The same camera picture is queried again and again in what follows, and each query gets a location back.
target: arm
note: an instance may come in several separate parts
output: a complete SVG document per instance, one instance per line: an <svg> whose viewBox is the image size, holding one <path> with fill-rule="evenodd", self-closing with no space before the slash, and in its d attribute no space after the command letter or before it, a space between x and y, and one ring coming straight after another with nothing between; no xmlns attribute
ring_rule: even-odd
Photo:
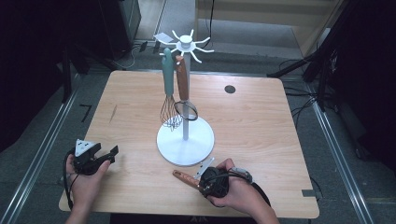
<svg viewBox="0 0 396 224"><path fill-rule="evenodd" d="M218 165L218 169L229 170L235 167L233 160L227 159ZM250 215L257 223L279 223L276 213L248 182L238 177L230 177L230 188L224 198L208 196L215 206L229 206L239 212Z"/></svg>
<svg viewBox="0 0 396 224"><path fill-rule="evenodd" d="M102 178L110 166L110 161L103 162L94 175L77 175L72 165L73 159L74 156L70 155L66 164L66 172L71 174L72 183L74 181L72 186L74 205L66 224L82 224L88 220L93 202L99 193Z"/></svg>

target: floor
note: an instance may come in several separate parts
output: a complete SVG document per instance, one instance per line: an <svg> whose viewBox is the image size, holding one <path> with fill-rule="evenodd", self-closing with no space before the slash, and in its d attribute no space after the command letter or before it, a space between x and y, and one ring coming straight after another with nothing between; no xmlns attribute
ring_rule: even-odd
<svg viewBox="0 0 396 224"><path fill-rule="evenodd" d="M173 37L172 30L178 35L189 34L193 15L175 12L193 8L194 1L142 0L139 3L143 22L135 43L148 41L149 50L134 50L117 63L130 65L127 70L159 69L153 63L158 55L151 52L152 36L165 33ZM206 24L207 21L200 21L199 40L208 35ZM192 63L191 71L265 77L293 62L289 60L302 58L291 29L269 24L214 21L212 41L207 48L216 53L197 54L203 63ZM325 113L321 113L316 104L302 108L310 97L295 93L316 90L315 82L302 82L302 73L302 68L297 69L281 80L288 94L290 111L296 115L296 130L317 192L320 215L312 220L281 218L281 223L393 223L396 219L395 176L378 161L357 158L331 102ZM67 104L60 104L62 90L57 91L21 139L0 154L0 212L4 213L1 223L58 223L67 218L68 213L58 209L63 191L56 184L62 173L59 164L69 149L67 146L73 146L77 138L84 138L108 76L107 69L92 63L88 75L75 77L75 94ZM81 105L92 105L91 113ZM108 221L108 214L94 213L89 223Z"/></svg>

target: gray floor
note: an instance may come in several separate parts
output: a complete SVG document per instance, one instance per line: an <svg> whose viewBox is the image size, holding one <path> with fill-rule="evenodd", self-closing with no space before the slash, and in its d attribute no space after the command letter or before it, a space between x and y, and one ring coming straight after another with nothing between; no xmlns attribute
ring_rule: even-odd
<svg viewBox="0 0 396 224"><path fill-rule="evenodd" d="M175 7L190 7L190 1L168 0L166 10L163 14L163 22L159 27L160 32L171 35L170 30L175 29L177 33L190 33L190 23L180 24L177 28L171 21L174 18ZM201 22L203 28L200 35L205 35L201 30L205 30L205 21ZM192 63L191 71L223 72L238 76L265 77L265 74L275 72L279 66L288 59L301 58L298 49L290 35L288 27L265 26L265 32L274 32L273 38L261 34L251 33L255 29L245 28L243 35L233 33L230 26L214 25L213 29L213 49L215 53L197 54L203 61L202 64ZM221 34L228 35L233 39L229 41L221 40ZM276 39L283 36L279 43ZM144 52L134 51L134 60L131 56L118 63L134 66L128 70L137 69L160 69L161 64L158 54L153 54L151 48ZM283 63L282 67L292 62ZM64 153L76 142L76 139L83 139L93 117L94 109L102 94L103 88L109 77L110 71L101 64L91 62L92 68L88 75L79 75L75 82L74 101L71 102L68 115L64 118L63 126L49 148L49 154L44 158L43 167L36 177L34 186L28 189L26 201L21 202L21 211L15 223L62 223L66 220L68 213L62 212L58 208L59 198L63 188L57 185L59 177L62 175L62 161ZM307 86L302 82L302 69L293 71L290 75L282 77L285 87L293 87L299 90L306 90ZM31 162L37 152L41 152L40 145L46 137L47 130L52 121L56 118L61 105L62 88L60 88L48 101L46 106L32 120L21 139L13 146L0 153L0 213L4 214L11 202L17 186L25 177ZM301 107L308 100L307 96L288 96L290 111ZM92 110L87 119L84 118L87 108L80 105L92 105ZM332 125L332 131L336 136L337 143L346 158L347 165L356 180L364 201L367 202L368 211L376 223L394 223L396 220L396 179L393 173L378 161L361 161L354 152L354 146L346 131L346 128L339 118L330 108L324 115ZM310 223L360 223L353 200L346 187L346 181L342 177L342 170L334 159L332 149L329 146L325 132L318 121L317 111L313 106L303 110L296 127L303 149L308 173L312 177L312 184L317 192L320 215L318 218L309 220ZM285 219L281 218L281 223L309 223L306 219ZM89 223L108 223L109 214L94 213L90 217Z"/></svg>

